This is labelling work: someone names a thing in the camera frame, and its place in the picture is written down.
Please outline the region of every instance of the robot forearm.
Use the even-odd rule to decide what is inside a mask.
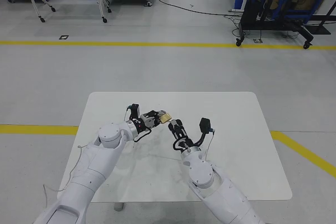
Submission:
[[[85,223],[86,211],[93,196],[112,173],[126,142],[132,141],[141,132],[150,133],[152,128],[170,120],[169,114],[164,111],[150,111],[139,118],[137,104],[127,109],[131,109],[129,121],[110,123],[100,128],[97,138],[82,152],[73,178],[63,194],[34,224]]]
[[[224,224],[264,224],[255,213],[246,196],[234,183],[214,164],[204,158],[199,146],[204,137],[214,129],[208,119],[202,118],[199,124],[202,137],[196,143],[188,137],[180,120],[172,120],[169,129],[176,141],[173,149],[181,152],[183,164],[189,167],[188,185],[202,200],[211,212]],[[201,189],[213,191],[208,196],[202,194]]]

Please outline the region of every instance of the white table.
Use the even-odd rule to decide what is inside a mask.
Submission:
[[[125,108],[139,104],[141,113],[165,110],[181,119],[193,141],[200,137],[201,117],[216,130],[207,160],[223,168],[248,200],[288,200],[292,197],[264,115],[252,92],[94,92],[88,98],[61,182],[80,151],[106,122],[123,121]],[[201,149],[205,150],[211,135]],[[92,202],[197,201],[186,184],[186,166],[174,151],[167,124],[156,127],[138,143],[127,143],[111,176]]]

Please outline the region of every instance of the yellow floor line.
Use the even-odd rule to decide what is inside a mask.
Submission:
[[[64,134],[76,135],[78,126],[50,126],[50,125],[9,125],[0,124],[0,134]],[[323,160],[304,146],[279,131],[270,131],[274,140],[278,140],[287,147],[299,153],[310,162],[336,178],[336,167]]]
[[[299,143],[291,139],[289,136],[283,134],[282,132],[271,131],[270,133],[273,139],[278,140],[281,143],[285,144],[287,147],[296,151],[301,156],[308,159],[310,162],[312,162],[313,164],[320,167],[322,170],[326,171],[328,174],[336,178],[336,167],[335,166],[326,162],[321,157],[314,154],[313,152],[311,152],[304,146],[300,145]]]
[[[46,46],[172,46],[185,48],[238,48],[224,43],[159,43],[159,42],[99,42],[99,41],[10,41],[0,40],[0,45]],[[255,49],[303,49],[302,45],[242,44],[239,48]],[[336,50],[336,46],[311,46],[311,50]]]
[[[0,134],[67,134],[76,135],[78,126],[0,124]]]

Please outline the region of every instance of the metal frame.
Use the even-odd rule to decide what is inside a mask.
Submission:
[[[236,45],[240,46],[245,39],[244,30],[281,30],[281,31],[293,31],[301,34],[305,39],[304,49],[307,49],[311,45],[311,41],[314,37],[304,29],[298,22],[286,20],[285,15],[291,0],[286,0],[286,6],[279,14],[275,20],[265,21],[267,16],[267,11],[270,9],[272,0],[268,0],[267,4],[265,1],[257,2],[255,0],[250,0],[246,3],[244,8],[244,13],[242,14],[241,20],[239,22],[239,38],[236,38]]]

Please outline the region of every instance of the equipment stand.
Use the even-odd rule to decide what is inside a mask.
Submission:
[[[318,26],[305,26],[305,28],[311,33],[315,35],[331,35],[330,31],[328,31],[323,24],[326,22],[326,20],[330,17],[332,11],[336,8],[336,1],[328,11],[328,13],[325,16],[325,19],[321,21],[321,23]]]

